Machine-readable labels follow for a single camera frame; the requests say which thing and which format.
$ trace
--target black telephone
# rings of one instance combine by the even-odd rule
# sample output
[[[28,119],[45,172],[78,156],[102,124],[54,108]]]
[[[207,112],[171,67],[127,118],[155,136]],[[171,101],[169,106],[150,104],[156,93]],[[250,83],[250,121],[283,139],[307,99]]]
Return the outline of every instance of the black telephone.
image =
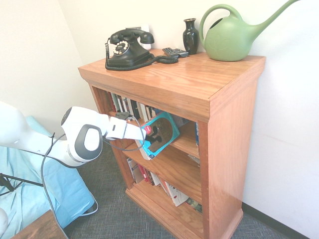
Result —
[[[125,29],[112,34],[107,43],[105,43],[105,68],[113,71],[130,71],[144,66],[149,66],[155,61],[164,64],[172,64],[178,61],[178,58],[173,57],[154,57],[153,54],[144,49],[138,43],[137,39],[139,37],[141,43],[154,43],[153,35],[142,30]],[[112,58],[110,58],[109,41],[111,44],[116,45]]]

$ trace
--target watering can handle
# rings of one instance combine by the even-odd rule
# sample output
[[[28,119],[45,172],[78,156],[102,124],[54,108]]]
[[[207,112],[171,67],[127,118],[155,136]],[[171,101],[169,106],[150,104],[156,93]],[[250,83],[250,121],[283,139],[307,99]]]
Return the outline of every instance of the watering can handle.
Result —
[[[203,18],[201,19],[200,21],[200,25],[199,25],[199,39],[201,41],[201,44],[204,46],[204,34],[203,34],[203,28],[204,28],[204,23],[205,23],[205,20],[206,18],[208,17],[208,15],[214,11],[214,10],[217,10],[217,9],[226,9],[230,12],[230,16],[234,16],[235,18],[238,18],[238,19],[242,19],[241,18],[241,15],[239,14],[239,12],[233,8],[232,6],[230,5],[226,5],[226,4],[218,4],[218,5],[215,5],[213,7],[211,7],[209,10],[207,10],[207,12],[204,14]]]

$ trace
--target wall plate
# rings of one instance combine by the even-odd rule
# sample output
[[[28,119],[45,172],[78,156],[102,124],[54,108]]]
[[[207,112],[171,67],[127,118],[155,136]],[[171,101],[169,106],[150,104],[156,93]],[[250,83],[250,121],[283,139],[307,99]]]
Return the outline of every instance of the wall plate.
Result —
[[[130,26],[130,27],[126,27],[126,29],[137,29],[137,30],[150,32],[149,25],[147,25],[147,24],[142,24],[140,26]],[[144,49],[146,49],[146,50],[151,49],[151,44],[143,44],[140,42],[140,39],[138,39],[138,42]]]

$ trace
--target light blue fabric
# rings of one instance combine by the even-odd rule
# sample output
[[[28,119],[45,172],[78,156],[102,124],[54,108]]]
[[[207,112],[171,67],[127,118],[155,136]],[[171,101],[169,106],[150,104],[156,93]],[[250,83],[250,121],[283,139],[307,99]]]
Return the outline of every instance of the light blue fabric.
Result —
[[[33,117],[26,118],[35,131],[50,135]],[[43,156],[0,146],[0,172],[6,175],[41,183]],[[46,158],[44,180],[57,218],[64,228],[82,215],[94,199],[76,169]],[[11,179],[15,187],[19,182]],[[7,191],[0,186],[0,194]],[[44,189],[22,183],[14,192],[0,197],[0,207],[8,214],[9,225],[0,239],[9,239],[50,209]]]

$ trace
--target white wall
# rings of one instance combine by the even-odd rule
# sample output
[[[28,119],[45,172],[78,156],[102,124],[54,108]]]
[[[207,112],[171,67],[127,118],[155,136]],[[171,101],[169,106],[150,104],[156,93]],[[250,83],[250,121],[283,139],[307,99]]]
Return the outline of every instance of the white wall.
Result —
[[[286,0],[59,2],[86,64],[105,58],[107,38],[126,26],[148,23],[156,41],[153,47],[183,49],[183,20],[196,17],[198,28],[213,5],[232,5],[248,23],[258,24]],[[258,85],[244,192],[245,203],[312,239],[319,239],[317,9],[316,0],[294,3],[251,50],[251,55],[266,56],[267,63]],[[205,29],[225,14],[211,14]]]
[[[96,109],[57,0],[0,0],[0,101],[63,133],[71,106]]]

